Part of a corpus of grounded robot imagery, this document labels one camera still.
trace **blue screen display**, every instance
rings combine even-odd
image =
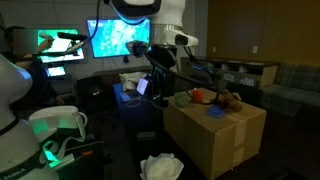
[[[92,36],[96,20],[87,20],[87,27]],[[94,58],[123,56],[130,54],[126,43],[139,40],[149,43],[150,20],[138,25],[129,25],[120,19],[99,20],[98,29],[91,40]]]
[[[39,29],[38,30],[38,45],[44,40],[39,35],[47,34],[53,37],[54,41],[50,49],[43,51],[46,52],[65,52],[69,47],[71,47],[70,39],[62,39],[58,37],[58,32],[62,33],[70,33],[70,34],[78,34],[77,29]],[[51,63],[51,62],[62,62],[62,61],[72,61],[72,60],[80,60],[84,59],[82,48],[78,49],[77,56],[70,54],[60,57],[49,57],[49,56],[40,56],[42,62]]]

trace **brown cardboard box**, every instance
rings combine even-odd
[[[212,91],[200,90],[208,99],[215,97]],[[165,130],[207,179],[216,179],[259,153],[266,111],[241,105],[240,112],[214,118],[206,114],[210,106],[179,108],[171,97],[164,111]]]

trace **stuffed toy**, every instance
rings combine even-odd
[[[195,89],[191,91],[191,94],[189,94],[192,101],[199,104],[208,104],[210,101],[204,98],[202,92],[198,89]],[[229,90],[224,89],[220,95],[218,102],[216,105],[220,107],[220,109],[226,111],[226,112],[237,112],[242,109],[241,104],[239,103],[241,101],[241,97],[238,93],[230,93]]]
[[[226,112],[237,112],[242,109],[239,101],[241,97],[238,93],[230,93],[229,90],[224,89],[219,96],[218,105]]]

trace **green light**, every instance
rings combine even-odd
[[[38,133],[48,130],[48,124],[46,121],[35,121],[34,123],[32,123],[32,128],[34,133],[37,135]]]
[[[45,155],[47,156],[47,159],[48,159],[49,161],[53,161],[52,163],[49,164],[49,166],[50,166],[51,168],[55,168],[56,166],[58,166],[58,165],[61,163],[61,161],[58,160],[58,159],[52,154],[51,151],[44,150],[44,153],[45,153]]]

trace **wall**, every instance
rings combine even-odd
[[[208,8],[207,56],[320,64],[320,1],[212,0]]]
[[[205,56],[207,47],[208,0],[197,1],[194,17],[195,37],[199,39],[199,45],[194,48],[194,53],[198,56]]]
[[[77,28],[80,34],[87,33],[85,20],[96,15],[96,2],[92,0],[1,0],[0,12],[7,27],[12,25],[27,28]],[[101,1],[101,17],[116,17],[114,11]],[[183,30],[195,35],[195,0],[187,0],[183,17]],[[84,47],[85,59],[72,64],[66,64],[66,71],[72,79],[92,76],[96,71],[108,71],[129,67],[149,65],[145,58],[129,57],[128,64],[122,57],[93,59],[91,46]],[[183,48],[178,48],[177,59],[186,56]]]

